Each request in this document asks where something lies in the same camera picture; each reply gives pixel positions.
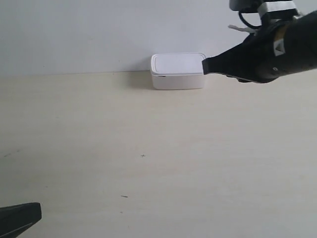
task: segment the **white box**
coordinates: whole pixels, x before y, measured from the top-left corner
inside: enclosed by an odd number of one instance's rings
[[[196,89],[205,86],[201,53],[157,54],[151,59],[153,85],[159,90]]]

